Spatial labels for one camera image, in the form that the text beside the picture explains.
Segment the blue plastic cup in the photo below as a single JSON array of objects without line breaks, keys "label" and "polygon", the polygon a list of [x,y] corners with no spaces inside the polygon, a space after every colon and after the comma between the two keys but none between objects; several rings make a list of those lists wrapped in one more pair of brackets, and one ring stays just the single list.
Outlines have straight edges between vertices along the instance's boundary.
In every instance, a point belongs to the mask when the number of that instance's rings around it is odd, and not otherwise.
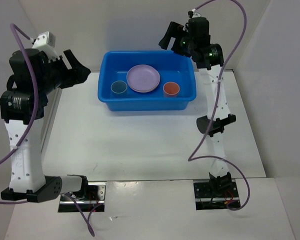
[{"label": "blue plastic cup", "polygon": [[117,80],[111,84],[110,89],[115,98],[125,98],[127,95],[128,85],[122,80]]}]

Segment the purple plastic plate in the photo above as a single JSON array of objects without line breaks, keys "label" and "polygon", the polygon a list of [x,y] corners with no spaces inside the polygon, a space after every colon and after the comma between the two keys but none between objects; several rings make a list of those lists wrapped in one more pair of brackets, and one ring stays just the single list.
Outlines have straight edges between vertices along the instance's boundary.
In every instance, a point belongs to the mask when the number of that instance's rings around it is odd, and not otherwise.
[{"label": "purple plastic plate", "polygon": [[159,72],[152,66],[146,64],[139,64],[133,66],[126,75],[128,86],[136,90],[150,90],[156,88],[161,77]]}]

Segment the red plastic cup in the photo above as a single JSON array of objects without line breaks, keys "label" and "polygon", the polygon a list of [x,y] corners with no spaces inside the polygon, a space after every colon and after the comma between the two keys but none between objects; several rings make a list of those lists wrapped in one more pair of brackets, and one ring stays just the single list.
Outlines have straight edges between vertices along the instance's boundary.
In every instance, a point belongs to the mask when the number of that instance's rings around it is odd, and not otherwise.
[{"label": "red plastic cup", "polygon": [[163,85],[163,95],[166,98],[176,98],[180,92],[180,86],[176,82],[167,82]]}]

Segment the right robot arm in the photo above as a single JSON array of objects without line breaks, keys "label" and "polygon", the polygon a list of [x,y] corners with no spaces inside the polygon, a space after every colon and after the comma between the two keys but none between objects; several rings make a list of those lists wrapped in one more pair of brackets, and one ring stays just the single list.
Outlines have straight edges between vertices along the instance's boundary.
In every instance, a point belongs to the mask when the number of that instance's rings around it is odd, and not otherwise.
[{"label": "right robot arm", "polygon": [[166,35],[174,38],[173,53],[191,58],[203,81],[207,113],[196,119],[196,126],[203,137],[188,161],[196,160],[196,153],[203,144],[207,144],[212,152],[209,191],[212,198],[220,197],[232,185],[232,176],[224,160],[223,133],[227,125],[237,120],[230,111],[224,89],[223,72],[227,60],[224,59],[222,47],[211,42],[210,23],[205,17],[193,15],[184,25],[172,21]]}]

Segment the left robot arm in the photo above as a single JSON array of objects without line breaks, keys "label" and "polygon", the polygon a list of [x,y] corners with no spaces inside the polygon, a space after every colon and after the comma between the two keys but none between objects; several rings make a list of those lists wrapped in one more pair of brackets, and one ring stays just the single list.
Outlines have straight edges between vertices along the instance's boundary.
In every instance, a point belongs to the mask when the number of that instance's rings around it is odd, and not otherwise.
[{"label": "left robot arm", "polygon": [[15,24],[10,29],[19,50],[9,59],[12,75],[0,97],[0,114],[9,137],[11,161],[9,186],[0,197],[5,204],[43,203],[60,195],[78,200],[89,196],[91,187],[84,175],[45,175],[42,164],[41,130],[48,95],[56,89],[84,83],[91,74],[71,50],[58,55],[55,35],[49,31],[31,38],[25,48],[24,32]]}]

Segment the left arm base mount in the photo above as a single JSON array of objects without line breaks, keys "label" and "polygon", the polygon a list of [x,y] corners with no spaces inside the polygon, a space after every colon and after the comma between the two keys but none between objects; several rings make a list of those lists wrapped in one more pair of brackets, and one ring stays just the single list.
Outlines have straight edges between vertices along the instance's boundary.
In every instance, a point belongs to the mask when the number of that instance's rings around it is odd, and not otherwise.
[{"label": "left arm base mount", "polygon": [[59,199],[58,212],[59,213],[75,213],[79,212],[74,199],[83,213],[89,212],[104,212],[105,198],[106,198],[106,182],[90,181],[88,183],[87,193],[70,192],[70,197],[61,195]]}]

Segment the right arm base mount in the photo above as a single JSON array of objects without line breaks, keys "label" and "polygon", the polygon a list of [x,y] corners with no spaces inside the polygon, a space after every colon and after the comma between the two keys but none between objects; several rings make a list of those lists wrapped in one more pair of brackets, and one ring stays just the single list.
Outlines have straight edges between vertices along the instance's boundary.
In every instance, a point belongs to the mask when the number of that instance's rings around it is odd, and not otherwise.
[{"label": "right arm base mount", "polygon": [[237,184],[234,180],[229,189],[221,193],[213,193],[208,180],[194,181],[193,189],[197,211],[227,209],[227,205],[235,209],[241,207]]}]

